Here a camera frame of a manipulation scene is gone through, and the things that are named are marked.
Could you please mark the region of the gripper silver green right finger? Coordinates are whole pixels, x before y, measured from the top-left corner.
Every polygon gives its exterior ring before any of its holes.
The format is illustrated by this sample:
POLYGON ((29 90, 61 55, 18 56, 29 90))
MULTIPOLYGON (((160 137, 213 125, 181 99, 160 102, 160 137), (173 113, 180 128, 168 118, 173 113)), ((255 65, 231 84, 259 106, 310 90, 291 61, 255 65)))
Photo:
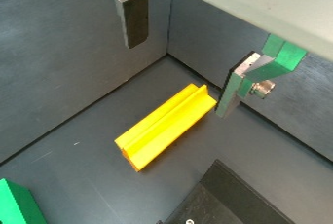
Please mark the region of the gripper silver green right finger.
POLYGON ((216 114, 225 118, 249 95, 265 98, 275 89, 272 79, 292 73, 308 51, 269 34, 263 52, 252 52, 231 70, 216 114))

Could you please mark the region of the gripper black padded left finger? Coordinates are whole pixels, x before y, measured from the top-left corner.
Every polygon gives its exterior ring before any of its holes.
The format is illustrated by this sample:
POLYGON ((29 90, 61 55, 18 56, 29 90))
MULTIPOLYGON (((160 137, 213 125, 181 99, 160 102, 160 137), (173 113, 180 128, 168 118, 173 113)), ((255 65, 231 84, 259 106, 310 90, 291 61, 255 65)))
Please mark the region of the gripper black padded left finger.
POLYGON ((116 0, 125 45, 133 49, 149 37, 149 0, 116 0))

